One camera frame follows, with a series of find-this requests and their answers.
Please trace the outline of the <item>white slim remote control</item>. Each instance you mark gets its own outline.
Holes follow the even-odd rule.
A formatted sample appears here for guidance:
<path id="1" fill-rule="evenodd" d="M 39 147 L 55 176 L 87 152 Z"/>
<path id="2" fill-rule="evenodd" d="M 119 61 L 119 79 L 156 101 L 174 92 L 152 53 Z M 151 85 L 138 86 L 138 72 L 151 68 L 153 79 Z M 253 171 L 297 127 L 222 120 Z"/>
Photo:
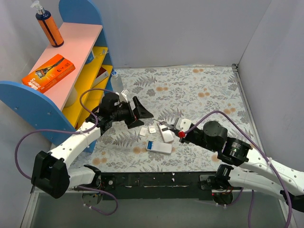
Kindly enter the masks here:
<path id="1" fill-rule="evenodd" d="M 171 143 L 174 141 L 173 135 L 170 131 L 170 129 L 164 125 L 163 123 L 157 123 L 158 128 L 160 130 L 162 139 L 165 143 Z"/>

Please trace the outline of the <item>metal tweezers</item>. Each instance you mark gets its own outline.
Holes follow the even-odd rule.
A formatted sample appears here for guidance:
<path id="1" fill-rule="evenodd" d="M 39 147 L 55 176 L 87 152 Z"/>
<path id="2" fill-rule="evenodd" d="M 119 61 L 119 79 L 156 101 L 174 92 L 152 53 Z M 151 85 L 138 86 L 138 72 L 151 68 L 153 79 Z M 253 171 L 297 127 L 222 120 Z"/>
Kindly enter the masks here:
<path id="1" fill-rule="evenodd" d="M 165 122 L 165 121 L 159 121 L 159 120 L 156 120 L 156 119 L 155 119 L 155 121 L 157 121 L 158 124 L 161 124 L 161 125 L 166 126 L 166 127 L 169 128 L 170 130 L 171 130 L 171 129 L 175 129 L 173 124 L 169 124 L 169 123 L 167 123 L 167 122 Z"/>

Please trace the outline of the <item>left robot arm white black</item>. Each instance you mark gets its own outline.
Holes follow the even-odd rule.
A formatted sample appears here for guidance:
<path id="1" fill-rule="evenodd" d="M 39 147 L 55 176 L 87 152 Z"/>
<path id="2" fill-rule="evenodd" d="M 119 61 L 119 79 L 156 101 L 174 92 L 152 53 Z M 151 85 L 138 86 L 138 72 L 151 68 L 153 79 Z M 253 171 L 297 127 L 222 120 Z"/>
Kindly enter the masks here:
<path id="1" fill-rule="evenodd" d="M 72 169 L 70 166 L 73 161 L 110 129 L 114 122 L 123 121 L 127 128 L 132 129 L 142 126 L 143 119 L 153 117 L 136 96 L 132 101 L 127 101 L 123 100 L 122 94 L 105 94 L 99 106 L 92 110 L 73 135 L 49 152 L 41 151 L 37 154 L 31 177 L 32 185 L 55 199 L 63 196 L 70 188 L 100 188 L 101 171 L 92 165 Z"/>

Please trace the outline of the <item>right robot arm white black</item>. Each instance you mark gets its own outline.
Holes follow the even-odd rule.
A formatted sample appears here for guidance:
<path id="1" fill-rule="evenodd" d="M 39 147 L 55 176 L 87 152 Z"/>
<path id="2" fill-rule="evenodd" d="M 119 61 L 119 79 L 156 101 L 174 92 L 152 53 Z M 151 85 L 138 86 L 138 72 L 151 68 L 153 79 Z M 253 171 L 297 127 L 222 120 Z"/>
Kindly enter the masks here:
<path id="1" fill-rule="evenodd" d="M 237 138 L 217 121 L 209 121 L 202 129 L 189 119 L 180 118 L 174 126 L 176 135 L 185 132 L 181 143 L 192 143 L 212 152 L 223 163 L 213 177 L 204 183 L 212 189 L 241 187 L 263 192 L 282 201 L 291 202 L 293 209 L 304 210 L 304 173 L 264 158 L 257 149 Z"/>

